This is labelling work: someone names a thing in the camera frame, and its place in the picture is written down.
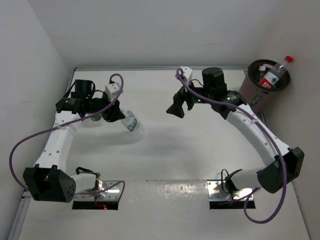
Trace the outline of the blue label clear bottle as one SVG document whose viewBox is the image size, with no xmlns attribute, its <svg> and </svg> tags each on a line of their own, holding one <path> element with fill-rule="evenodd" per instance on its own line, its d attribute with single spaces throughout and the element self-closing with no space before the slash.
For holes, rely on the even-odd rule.
<svg viewBox="0 0 320 240">
<path fill-rule="evenodd" d="M 128 130 L 130 138 L 137 142 L 141 141 L 144 135 L 144 126 L 141 121 L 131 110 L 121 109 L 121 113 L 124 118 L 120 122 Z"/>
</svg>

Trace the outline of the red cap labelled bottle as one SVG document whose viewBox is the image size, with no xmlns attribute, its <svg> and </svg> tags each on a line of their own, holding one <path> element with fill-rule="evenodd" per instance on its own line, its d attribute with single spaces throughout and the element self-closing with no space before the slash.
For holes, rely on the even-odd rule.
<svg viewBox="0 0 320 240">
<path fill-rule="evenodd" d="M 274 85 L 285 75 L 291 63 L 294 61 L 292 56 L 287 55 L 282 62 L 276 63 L 258 82 L 264 88 L 272 89 Z"/>
</svg>

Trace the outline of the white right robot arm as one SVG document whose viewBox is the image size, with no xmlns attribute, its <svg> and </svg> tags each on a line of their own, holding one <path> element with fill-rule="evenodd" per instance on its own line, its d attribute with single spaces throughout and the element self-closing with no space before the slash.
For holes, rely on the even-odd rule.
<svg viewBox="0 0 320 240">
<path fill-rule="evenodd" d="M 244 188 L 262 188 L 274 194 L 284 185 L 295 180 L 301 172 L 304 152 L 291 148 L 276 137 L 254 114 L 238 91 L 228 90 L 221 68 L 209 67 L 201 72 L 203 84 L 193 84 L 193 71 L 181 66 L 176 78 L 183 86 L 173 96 L 173 104 L 167 113 L 183 118 L 183 104 L 191 110 L 194 104 L 209 104 L 211 108 L 238 129 L 260 155 L 264 167 L 261 169 L 238 169 L 224 179 L 227 192 L 234 193 Z"/>
</svg>

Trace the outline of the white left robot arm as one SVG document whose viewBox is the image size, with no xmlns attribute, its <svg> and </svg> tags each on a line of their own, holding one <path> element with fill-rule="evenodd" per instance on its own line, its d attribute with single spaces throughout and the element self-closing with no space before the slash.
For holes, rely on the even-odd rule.
<svg viewBox="0 0 320 240">
<path fill-rule="evenodd" d="M 101 115 L 109 123 L 124 119 L 118 97 L 123 83 L 112 80 L 101 98 L 95 98 L 91 80 L 76 79 L 56 103 L 53 131 L 33 167 L 25 168 L 23 179 L 35 201 L 69 203 L 75 195 L 100 195 L 100 173 L 78 167 L 75 175 L 66 174 L 66 165 L 76 131 L 85 119 Z"/>
</svg>

